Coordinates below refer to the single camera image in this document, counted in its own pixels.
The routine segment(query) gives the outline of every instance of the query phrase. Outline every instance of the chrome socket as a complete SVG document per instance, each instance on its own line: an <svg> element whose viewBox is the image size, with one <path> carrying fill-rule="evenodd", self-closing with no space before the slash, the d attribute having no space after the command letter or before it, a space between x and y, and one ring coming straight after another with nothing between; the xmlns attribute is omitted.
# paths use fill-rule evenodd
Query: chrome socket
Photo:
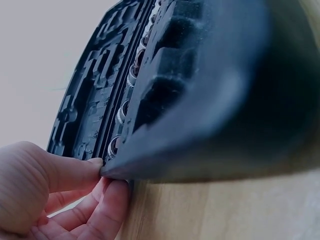
<svg viewBox="0 0 320 240"><path fill-rule="evenodd" d="M129 100L125 101L116 113L116 118L120 124L124 124L128 112Z"/></svg>
<svg viewBox="0 0 320 240"><path fill-rule="evenodd" d="M136 84L137 76L134 73L134 65L130 66L129 74L126 78L126 84L129 85L130 88L133 88Z"/></svg>
<svg viewBox="0 0 320 240"><path fill-rule="evenodd" d="M114 159L116 157L120 141L120 136L116 136L114 139L111 140L107 148L108 158Z"/></svg>

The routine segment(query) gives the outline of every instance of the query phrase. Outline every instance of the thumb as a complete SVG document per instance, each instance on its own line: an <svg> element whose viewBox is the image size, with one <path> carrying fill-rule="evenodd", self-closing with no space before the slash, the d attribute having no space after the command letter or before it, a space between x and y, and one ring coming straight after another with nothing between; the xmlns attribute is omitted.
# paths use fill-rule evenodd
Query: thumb
<svg viewBox="0 0 320 240"><path fill-rule="evenodd" d="M82 161L71 157L51 154L30 142L20 142L20 149L42 173L50 193L84 189L97 183L103 165L100 158Z"/></svg>
<svg viewBox="0 0 320 240"><path fill-rule="evenodd" d="M48 152L45 154L44 168L50 193L84 189L98 183L103 165L101 158L83 161Z"/></svg>

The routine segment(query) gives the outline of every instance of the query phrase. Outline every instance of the finger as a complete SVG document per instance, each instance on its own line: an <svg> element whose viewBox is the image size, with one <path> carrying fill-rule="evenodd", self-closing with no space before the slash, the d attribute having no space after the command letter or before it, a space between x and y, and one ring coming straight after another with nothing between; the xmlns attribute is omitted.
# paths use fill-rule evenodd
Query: finger
<svg viewBox="0 0 320 240"><path fill-rule="evenodd" d="M129 202L129 187L125 181L114 180L87 222L79 240L113 240L125 219Z"/></svg>
<svg viewBox="0 0 320 240"><path fill-rule="evenodd" d="M49 219L46 224L39 224L31 227L30 236L32 239L46 240L76 240L69 231L59 226L55 221Z"/></svg>
<svg viewBox="0 0 320 240"><path fill-rule="evenodd" d="M95 184L83 190L50 193L48 202L44 208L47 215L55 213L71 203L88 195L94 189Z"/></svg>
<svg viewBox="0 0 320 240"><path fill-rule="evenodd" d="M50 193L83 189L100 179L99 171L103 165L100 158L81 161L75 158L61 157L48 153L47 167Z"/></svg>
<svg viewBox="0 0 320 240"><path fill-rule="evenodd" d="M110 182L111 180L102 178L93 191L77 206L53 216L52 220L68 231L86 224L97 207L103 191L109 186Z"/></svg>
<svg viewBox="0 0 320 240"><path fill-rule="evenodd" d="M50 193L84 189L99 180L102 159L81 161L48 153L30 142L19 142L11 146L22 151L25 161L44 175Z"/></svg>

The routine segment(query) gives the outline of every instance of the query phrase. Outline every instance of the tool case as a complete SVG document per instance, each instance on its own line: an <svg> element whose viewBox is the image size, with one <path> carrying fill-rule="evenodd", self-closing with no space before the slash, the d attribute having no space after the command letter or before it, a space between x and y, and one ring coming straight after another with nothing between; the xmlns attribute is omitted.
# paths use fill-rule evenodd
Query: tool case
<svg viewBox="0 0 320 240"><path fill-rule="evenodd" d="M47 150L103 158L114 179L266 172L317 122L319 63L298 3L123 0L94 30Z"/></svg>

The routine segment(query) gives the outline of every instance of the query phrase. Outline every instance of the wooden table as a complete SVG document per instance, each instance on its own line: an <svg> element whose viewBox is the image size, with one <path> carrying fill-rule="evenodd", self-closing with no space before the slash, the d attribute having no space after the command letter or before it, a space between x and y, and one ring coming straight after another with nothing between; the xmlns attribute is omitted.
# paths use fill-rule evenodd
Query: wooden table
<svg viewBox="0 0 320 240"><path fill-rule="evenodd" d="M320 0L302 4L320 44ZM318 136L300 158L320 158ZM118 239L320 240L320 170L205 184L140 182Z"/></svg>

